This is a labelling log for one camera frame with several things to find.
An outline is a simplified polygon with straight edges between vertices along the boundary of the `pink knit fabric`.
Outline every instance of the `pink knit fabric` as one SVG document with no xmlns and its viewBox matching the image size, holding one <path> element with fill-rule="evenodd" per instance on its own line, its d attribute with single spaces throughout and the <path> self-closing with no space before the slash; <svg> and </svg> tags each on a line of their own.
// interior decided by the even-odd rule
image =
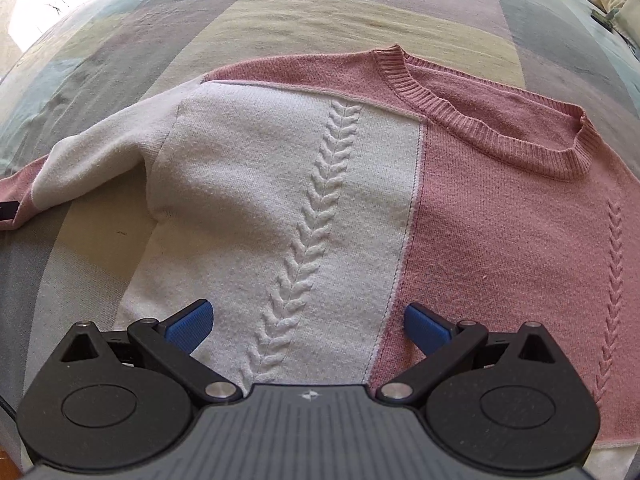
<svg viewBox="0 0 640 480">
<path fill-rule="evenodd" d="M 0 202 L 20 202 L 14 219 L 0 220 L 0 230 L 17 229 L 40 212 L 33 203 L 31 188 L 46 160 L 47 155 L 42 156 L 9 178 L 0 180 Z"/>
<path fill-rule="evenodd" d="M 397 45 L 253 60 L 204 81 L 231 79 L 343 92 L 424 118 L 409 239 L 372 355 L 373 388 L 423 357 L 402 332 L 411 301 L 498 332 L 538 320 L 593 393 L 597 442 L 638 442 L 640 186 L 584 110 Z"/>
</svg>

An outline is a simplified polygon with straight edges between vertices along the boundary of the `bedspread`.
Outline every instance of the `bedspread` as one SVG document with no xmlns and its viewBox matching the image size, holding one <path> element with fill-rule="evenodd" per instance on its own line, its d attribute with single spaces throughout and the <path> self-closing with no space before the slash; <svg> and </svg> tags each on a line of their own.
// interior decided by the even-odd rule
<svg viewBox="0 0 640 480">
<path fill-rule="evenodd" d="M 593 8 L 586 0 L 92 0 L 38 40 L 0 84 L 0 176 L 216 67 L 394 43 L 583 106 L 640 176 L 640 62 L 591 19 Z M 144 178 L 137 168 L 0 234 L 0 394 L 12 405 L 73 322 L 113 327 L 154 227 Z M 4 413 L 0 444 L 19 460 Z M 634 450 L 625 449 L 628 466 Z"/>
</svg>

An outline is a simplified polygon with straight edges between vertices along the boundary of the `ribbed collar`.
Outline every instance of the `ribbed collar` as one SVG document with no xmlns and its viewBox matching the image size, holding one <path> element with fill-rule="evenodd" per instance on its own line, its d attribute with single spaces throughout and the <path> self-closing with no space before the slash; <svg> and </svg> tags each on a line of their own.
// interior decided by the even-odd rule
<svg viewBox="0 0 640 480">
<path fill-rule="evenodd" d="M 555 101 L 519 88 L 431 63 L 411 56 L 397 44 L 385 50 L 374 50 L 373 53 L 383 77 L 399 98 L 430 120 L 446 127 L 476 150 L 506 164 L 557 180 L 578 180 L 589 172 L 593 155 L 602 145 L 600 135 L 587 118 L 585 111 L 577 105 Z M 481 120 L 460 113 L 449 101 L 422 86 L 411 75 L 407 65 L 451 73 L 523 95 L 531 101 L 580 119 L 582 127 L 575 136 L 574 144 L 565 150 L 552 150 L 541 144 L 503 135 Z"/>
</svg>

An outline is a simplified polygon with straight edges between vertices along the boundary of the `pink and white sweater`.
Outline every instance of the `pink and white sweater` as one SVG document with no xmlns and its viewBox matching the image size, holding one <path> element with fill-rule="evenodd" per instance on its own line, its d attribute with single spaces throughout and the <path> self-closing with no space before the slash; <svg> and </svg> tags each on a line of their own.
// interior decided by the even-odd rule
<svg viewBox="0 0 640 480">
<path fill-rule="evenodd" d="M 196 298 L 195 356 L 254 382 L 373 387 L 420 358 L 420 301 L 545 324 L 602 415 L 640 440 L 640 183 L 575 105 L 399 46 L 215 70 L 0 180 L 15 229 L 143 162 L 157 220 L 116 328 Z"/>
</svg>

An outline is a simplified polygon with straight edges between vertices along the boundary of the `logo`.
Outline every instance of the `logo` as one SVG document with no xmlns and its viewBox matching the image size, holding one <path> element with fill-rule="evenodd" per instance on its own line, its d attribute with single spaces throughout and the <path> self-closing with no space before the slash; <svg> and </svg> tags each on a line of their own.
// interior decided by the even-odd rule
<svg viewBox="0 0 640 480">
<path fill-rule="evenodd" d="M 302 397 L 303 399 L 312 401 L 320 397 L 320 394 L 315 390 L 307 390 L 305 393 L 301 394 L 300 397 Z"/>
</svg>

